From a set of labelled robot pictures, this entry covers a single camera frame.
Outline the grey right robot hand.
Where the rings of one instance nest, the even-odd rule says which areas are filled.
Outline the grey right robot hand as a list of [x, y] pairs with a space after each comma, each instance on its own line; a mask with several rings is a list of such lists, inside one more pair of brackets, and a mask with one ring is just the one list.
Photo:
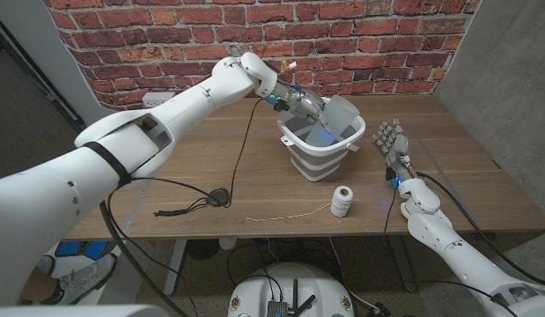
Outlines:
[[382, 122], [372, 138], [385, 155], [386, 180], [390, 181], [394, 188], [406, 180], [417, 177], [409, 156], [409, 140], [398, 119], [394, 118], [392, 124]]

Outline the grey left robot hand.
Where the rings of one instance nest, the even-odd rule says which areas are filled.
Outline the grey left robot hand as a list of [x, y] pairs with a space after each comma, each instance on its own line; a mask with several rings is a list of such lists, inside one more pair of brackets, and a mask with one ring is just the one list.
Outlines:
[[324, 115], [326, 102], [316, 92], [297, 85], [277, 82], [272, 93], [266, 98], [277, 112], [289, 111], [294, 116], [306, 119], [311, 124], [319, 123], [328, 133], [332, 128]]

